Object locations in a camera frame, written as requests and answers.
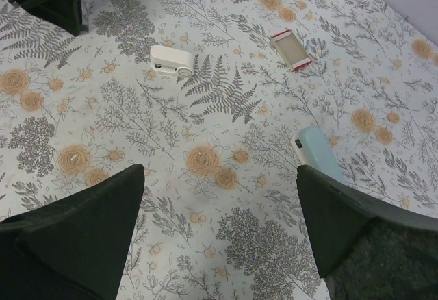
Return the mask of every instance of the tablecloth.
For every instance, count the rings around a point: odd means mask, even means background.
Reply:
[[[328,299],[289,143],[310,125],[351,186],[437,216],[438,48],[381,0],[83,0],[83,14],[75,38],[1,0],[0,219],[143,164],[118,299]],[[295,73],[270,42],[284,29],[313,60]],[[195,54],[195,76],[157,75],[154,44]]]

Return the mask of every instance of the red and white box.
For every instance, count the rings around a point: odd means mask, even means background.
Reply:
[[[290,29],[274,35],[271,41],[291,71],[297,71],[312,63],[312,59]]]

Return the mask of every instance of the white stapler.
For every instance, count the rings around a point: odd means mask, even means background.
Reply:
[[[157,74],[189,77],[194,73],[194,55],[187,51],[154,45],[151,47],[151,65]]]

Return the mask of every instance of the round button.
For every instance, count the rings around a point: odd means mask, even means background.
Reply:
[[[178,74],[180,74],[180,76],[192,76],[193,75],[193,73],[190,69],[184,68],[184,67],[178,68]]]

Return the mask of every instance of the floral pattern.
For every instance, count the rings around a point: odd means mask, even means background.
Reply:
[[[134,163],[118,299],[326,300],[290,138],[318,125],[348,183],[438,215],[438,48],[381,0],[83,0],[76,38],[0,2],[0,221]],[[270,37],[292,29],[291,72]],[[151,45],[196,56],[151,70]]]

